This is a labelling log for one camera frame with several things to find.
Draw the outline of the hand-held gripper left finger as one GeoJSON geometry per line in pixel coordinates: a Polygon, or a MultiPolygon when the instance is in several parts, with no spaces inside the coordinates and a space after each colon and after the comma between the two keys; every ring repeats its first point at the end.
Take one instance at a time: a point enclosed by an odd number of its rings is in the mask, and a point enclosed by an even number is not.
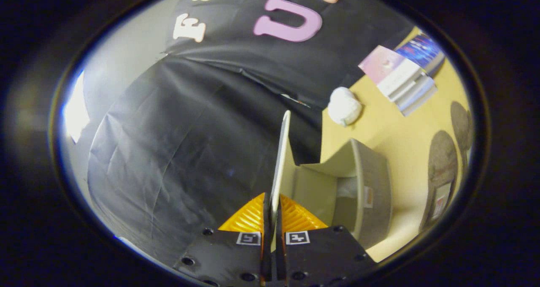
{"type": "Polygon", "coordinates": [[[213,287],[264,287],[272,281],[269,193],[239,208],[220,227],[204,228],[174,268],[213,287]]]}

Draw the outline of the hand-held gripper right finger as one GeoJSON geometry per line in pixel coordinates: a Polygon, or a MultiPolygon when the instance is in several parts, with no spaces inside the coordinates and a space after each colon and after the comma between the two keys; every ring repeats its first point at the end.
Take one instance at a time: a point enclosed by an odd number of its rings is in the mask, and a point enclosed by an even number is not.
{"type": "Polygon", "coordinates": [[[376,262],[343,225],[329,226],[280,195],[276,279],[284,287],[346,287],[374,272],[376,262]]]}

